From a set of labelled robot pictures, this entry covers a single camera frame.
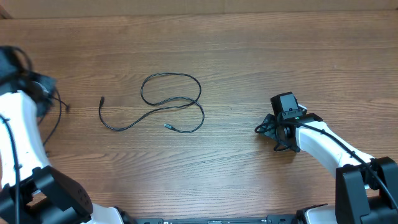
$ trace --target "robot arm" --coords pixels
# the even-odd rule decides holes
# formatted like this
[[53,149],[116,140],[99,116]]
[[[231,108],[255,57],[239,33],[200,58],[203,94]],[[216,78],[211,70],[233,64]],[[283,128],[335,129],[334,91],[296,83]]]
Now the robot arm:
[[[26,75],[15,54],[16,49],[0,47],[0,114],[7,119],[14,137],[20,190],[17,191],[15,186],[16,171],[9,133],[0,123],[0,217],[14,223],[15,208],[19,208],[21,223],[130,224],[128,214],[92,203],[79,183],[51,166],[40,138],[37,117],[43,116],[52,104],[55,80],[31,71]],[[16,192],[20,195],[20,206],[15,203]],[[47,198],[27,206],[39,192]]]
[[[333,131],[329,129],[325,122],[312,121],[306,123],[306,125],[321,130],[323,129],[325,130],[325,132],[332,134],[339,141],[345,144],[351,151],[354,151],[355,154],[359,156],[363,161],[370,162],[371,159],[374,159],[373,156],[357,150],[352,145],[342,140],[339,136],[337,136]],[[354,166],[361,164],[359,161],[352,158],[341,146],[334,142],[334,140],[317,131],[305,127],[299,127],[295,130],[295,138],[297,146],[301,150],[308,152],[311,156],[316,158],[319,163],[323,165],[334,178],[336,177],[337,168],[343,167],[347,164],[351,164]]]
[[[51,166],[40,138],[36,120],[36,104],[23,91],[17,93],[5,93],[0,96],[0,113],[7,119],[14,133],[17,156],[20,165],[21,181],[32,175],[34,168]],[[1,185],[4,188],[9,184],[14,186],[15,170],[12,157],[11,144],[8,140],[8,132],[5,125],[0,126],[0,154],[2,162]]]
[[[355,149],[319,116],[307,114],[291,92],[271,98],[271,104],[274,115],[268,114],[255,132],[276,140],[275,151],[307,151],[336,179],[336,205],[299,210],[295,223],[398,223],[398,166],[392,159]],[[380,196],[368,198],[365,189],[380,189]]]

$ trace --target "cable plug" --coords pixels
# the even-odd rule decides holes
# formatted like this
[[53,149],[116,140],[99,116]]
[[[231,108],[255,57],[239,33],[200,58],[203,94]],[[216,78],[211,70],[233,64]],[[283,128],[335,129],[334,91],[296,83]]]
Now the cable plug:
[[67,111],[67,113],[69,113],[69,111],[70,111],[70,104],[67,105],[67,107],[65,108],[65,111]]
[[173,126],[171,126],[171,125],[169,125],[169,124],[164,124],[164,126],[165,126],[167,129],[173,130]]
[[104,105],[105,102],[105,97],[101,97],[101,101],[99,102],[99,107],[102,107]]

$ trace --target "black cable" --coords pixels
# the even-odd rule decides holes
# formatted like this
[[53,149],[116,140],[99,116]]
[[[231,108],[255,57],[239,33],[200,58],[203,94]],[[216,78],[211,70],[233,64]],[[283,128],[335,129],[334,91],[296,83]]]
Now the black cable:
[[53,99],[57,100],[58,102],[62,103],[63,105],[65,105],[66,111],[69,111],[70,105],[66,104],[64,101],[62,101],[60,99],[55,98],[54,96],[51,96],[51,98],[53,98]]
[[[278,122],[277,121],[280,120],[280,116],[281,116],[281,113],[278,114],[276,121],[272,118],[268,122],[262,123],[254,129],[254,132],[256,132],[258,134],[264,134],[273,129],[275,130],[274,135],[275,135],[275,140],[277,141],[277,145],[274,147],[275,152],[282,152],[282,151],[290,149],[293,146],[293,145],[289,144],[288,142],[281,140],[281,138],[278,135],[278,132],[277,132]],[[285,147],[279,149],[279,146],[281,144],[285,145]]]
[[[198,84],[198,86],[199,86],[199,94],[198,94],[198,97],[197,97],[195,100],[193,100],[193,99],[188,98],[188,97],[176,96],[176,97],[168,98],[168,99],[163,100],[163,101],[158,102],[158,103],[150,103],[150,102],[148,102],[148,101],[144,98],[144,85],[145,85],[151,78],[153,78],[153,77],[156,77],[156,76],[167,76],[167,75],[180,75],[180,76],[186,76],[186,77],[192,78],[192,79]],[[191,103],[188,103],[188,104],[186,104],[186,105],[181,105],[181,106],[168,106],[168,107],[158,108],[158,109],[152,110],[152,111],[150,111],[150,112],[148,112],[148,113],[142,115],[137,121],[133,122],[133,123],[130,124],[129,126],[126,126],[126,127],[123,127],[123,128],[114,128],[114,127],[112,127],[112,126],[106,124],[105,121],[102,119],[102,116],[101,116],[101,108],[102,108],[102,106],[104,105],[104,101],[105,101],[105,97],[102,96],[102,97],[101,97],[101,101],[99,102],[98,115],[99,115],[99,119],[101,120],[101,122],[102,122],[107,128],[109,128],[109,129],[111,129],[111,130],[113,130],[113,131],[124,131],[124,130],[127,130],[127,129],[133,127],[135,124],[137,124],[138,122],[140,122],[142,119],[146,118],[147,116],[149,116],[150,114],[152,114],[152,113],[154,113],[154,112],[156,112],[156,111],[160,111],[160,110],[169,110],[169,109],[177,109],[177,108],[186,108],[186,107],[189,107],[189,106],[191,106],[191,105],[196,104],[196,105],[200,108],[200,110],[201,110],[201,113],[202,113],[202,120],[201,120],[201,123],[199,124],[199,126],[197,126],[195,129],[193,129],[193,130],[191,130],[191,131],[182,131],[182,130],[178,130],[178,129],[174,128],[174,127],[173,127],[172,125],[170,125],[170,124],[164,124],[164,126],[165,126],[166,128],[168,128],[168,129],[170,129],[170,130],[173,130],[173,131],[176,131],[176,132],[178,132],[178,133],[192,133],[192,132],[196,131],[197,129],[199,129],[199,128],[202,126],[203,122],[205,121],[205,111],[203,110],[203,108],[201,107],[201,105],[198,103],[198,100],[199,100],[200,95],[201,95],[201,85],[200,85],[199,81],[198,81],[195,77],[193,77],[193,76],[191,76],[191,75],[184,74],[184,73],[174,73],[174,72],[156,73],[156,74],[153,74],[153,75],[150,75],[149,77],[147,77],[147,78],[144,80],[144,82],[142,83],[142,86],[141,86],[141,98],[142,98],[142,100],[144,100],[144,102],[145,102],[146,104],[151,105],[151,106],[159,106],[159,105],[168,103],[168,102],[170,102],[170,101],[175,101],[175,100],[188,100],[188,101],[191,101]]]
[[24,56],[25,62],[26,62],[26,65],[27,65],[26,71],[28,72],[28,77],[29,78],[33,78],[33,76],[34,76],[33,73],[32,73],[32,71],[33,71],[33,63],[31,61],[31,59],[29,58],[29,56],[22,49],[20,49],[19,47],[12,46],[11,48],[13,50],[15,50],[16,52],[21,53],[22,56]]
[[58,101],[60,102],[60,114],[59,114],[59,116],[58,116],[58,120],[57,120],[57,122],[55,123],[55,126],[54,126],[54,128],[53,128],[53,130],[50,132],[50,134],[47,136],[47,138],[44,140],[44,142],[43,142],[43,146],[47,143],[47,141],[49,141],[49,139],[51,138],[51,136],[52,136],[52,134],[54,134],[54,132],[55,132],[55,130],[57,129],[57,127],[58,127],[58,124],[60,123],[60,120],[61,120],[61,114],[62,114],[62,100],[61,100],[61,96],[60,96],[60,93],[58,92],[58,90],[56,89],[56,88],[54,88],[54,91],[57,93],[57,96],[58,96]]
[[358,155],[355,154],[354,151],[352,151],[351,149],[348,149],[348,147],[343,144],[339,139],[337,139],[336,137],[334,137],[332,134],[326,132],[325,130],[321,130],[318,128],[314,128],[313,126],[309,126],[307,124],[300,124],[300,123],[294,123],[294,122],[288,122],[288,121],[282,121],[279,124],[285,124],[285,125],[293,125],[296,127],[304,127],[304,128],[308,128],[314,131],[317,131],[319,133],[322,133],[326,136],[328,136],[330,139],[334,140],[334,142],[336,142],[338,145],[340,145],[350,156],[352,156],[353,158],[355,158],[358,162],[360,162],[363,166],[365,166],[365,168],[373,175],[373,177],[376,179],[377,183],[380,185],[380,188],[384,191],[384,193],[389,197],[391,204],[395,207],[394,209],[396,209],[398,211],[398,205],[397,202],[395,201],[395,199],[393,198],[393,196],[391,195],[390,191],[388,190],[388,188],[386,187],[386,185],[383,183],[383,181],[380,179],[380,177],[377,175],[377,173],[372,170],[371,166],[369,166],[368,163],[366,163],[365,161],[363,161]]
[[18,155],[17,149],[15,146],[14,136],[12,135],[12,131],[10,125],[8,124],[8,119],[4,118],[0,114],[0,118],[2,122],[6,125],[8,135],[10,137],[11,148],[12,148],[12,156],[14,158],[14,170],[15,170],[15,223],[19,224],[19,182],[20,182],[20,173],[19,173],[19,163],[18,163]]
[[40,118],[40,121],[37,122],[37,125],[40,125],[42,123],[42,121],[44,120],[44,118],[45,118],[45,115],[43,115],[43,117]]

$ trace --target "wood grain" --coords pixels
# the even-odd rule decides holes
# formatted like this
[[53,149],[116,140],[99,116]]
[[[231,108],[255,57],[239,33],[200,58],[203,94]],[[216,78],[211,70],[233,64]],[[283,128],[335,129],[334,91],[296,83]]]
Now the wood grain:
[[398,0],[0,0],[16,19],[395,10]]
[[[35,70],[58,79],[71,103],[46,145],[61,172],[96,203],[134,217],[263,217],[333,203],[335,181],[306,152],[274,153],[254,128],[270,97],[292,91],[336,134],[398,161],[398,13],[305,12],[0,21],[0,43],[18,45]],[[157,72],[189,73],[198,108],[149,116],[139,96]],[[151,80],[149,101],[198,94],[185,77]],[[42,125],[48,135],[58,111]]]

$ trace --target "table surface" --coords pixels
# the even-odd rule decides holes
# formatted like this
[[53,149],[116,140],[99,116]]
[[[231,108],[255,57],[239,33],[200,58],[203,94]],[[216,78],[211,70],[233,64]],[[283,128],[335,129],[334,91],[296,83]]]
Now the table surface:
[[[58,80],[70,103],[46,145],[53,165],[96,203],[134,217],[263,217],[334,203],[335,180],[306,152],[276,153],[254,133],[270,98],[292,91],[347,142],[398,161],[398,12],[301,12],[0,21],[0,43],[17,45],[35,70]],[[196,77],[206,113],[154,109],[146,77]],[[152,102],[196,97],[186,77],[151,80]],[[55,107],[40,126],[53,128]]]

